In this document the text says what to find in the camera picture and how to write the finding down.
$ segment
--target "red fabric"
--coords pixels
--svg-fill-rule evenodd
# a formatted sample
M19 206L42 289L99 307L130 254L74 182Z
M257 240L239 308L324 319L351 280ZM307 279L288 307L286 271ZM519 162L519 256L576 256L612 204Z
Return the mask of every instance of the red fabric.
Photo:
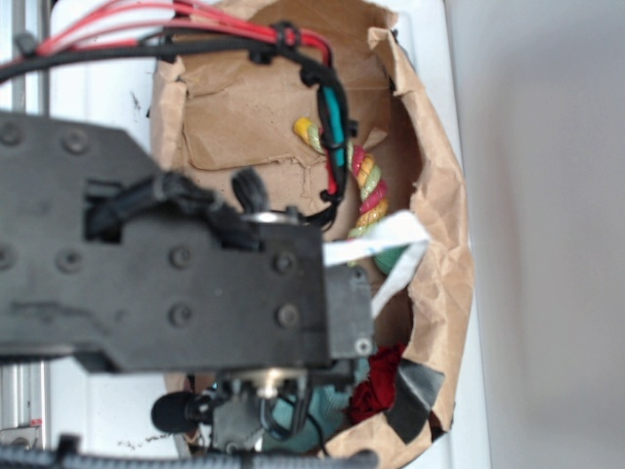
M353 425L393 406L397 368L405 348L403 344L380 347L369 357L369 377L355 388L347 408Z

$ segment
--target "grey wall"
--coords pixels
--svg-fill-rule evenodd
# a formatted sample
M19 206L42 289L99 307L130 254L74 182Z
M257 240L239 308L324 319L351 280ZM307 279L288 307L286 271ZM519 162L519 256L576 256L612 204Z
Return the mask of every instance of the grey wall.
M625 467L625 2L446 5L493 468Z

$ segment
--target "black zip tie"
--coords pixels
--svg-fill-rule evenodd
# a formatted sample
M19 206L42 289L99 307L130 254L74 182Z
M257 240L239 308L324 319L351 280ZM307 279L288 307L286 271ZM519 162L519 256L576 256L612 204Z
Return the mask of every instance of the black zip tie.
M280 21L272 24L271 27L275 29L275 49L280 54L285 49L294 50L302 45L302 34L300 29L291 21ZM289 32L295 38L292 42L289 42Z

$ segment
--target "black electrical tape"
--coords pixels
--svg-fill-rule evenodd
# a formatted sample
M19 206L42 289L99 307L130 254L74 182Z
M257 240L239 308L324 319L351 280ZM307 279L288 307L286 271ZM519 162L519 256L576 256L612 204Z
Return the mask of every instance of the black electrical tape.
M389 425L408 445L428 421L445 377L423 364L402 359L396 376L396 399L387 410Z

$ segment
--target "screw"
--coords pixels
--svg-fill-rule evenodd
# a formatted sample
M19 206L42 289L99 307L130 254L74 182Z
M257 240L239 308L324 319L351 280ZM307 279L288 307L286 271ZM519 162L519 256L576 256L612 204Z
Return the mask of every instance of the screw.
M240 451L240 447L235 442L228 442L224 446L224 451L226 454L235 454Z
M169 322L176 327L183 327L188 324L193 316L191 308L184 304L174 305L169 310Z
M5 122L0 127L0 142L4 145L12 147L21 142L21 130L13 122Z
M66 274L75 274L82 269L82 255L75 249L64 249L57 254L57 267Z
M8 244L0 243L0 271L11 269L17 260L18 256L13 248Z
M191 264L191 251L186 246L178 246L169 251L169 262L178 269L186 269Z
M70 129L62 137L62 146L70 153L82 154L89 147L89 137L82 129Z
M362 267L354 268L354 278L356 280L363 280L367 277L366 271Z
M283 251L273 258L273 267L279 274L286 275L295 269L297 258L292 252Z
M360 337L354 343L355 352L362 357L366 357L371 355L373 352L373 344L371 343L371 339L367 339L366 337Z
M300 323L300 312L291 304L282 305L277 310L277 322L286 329L293 328Z

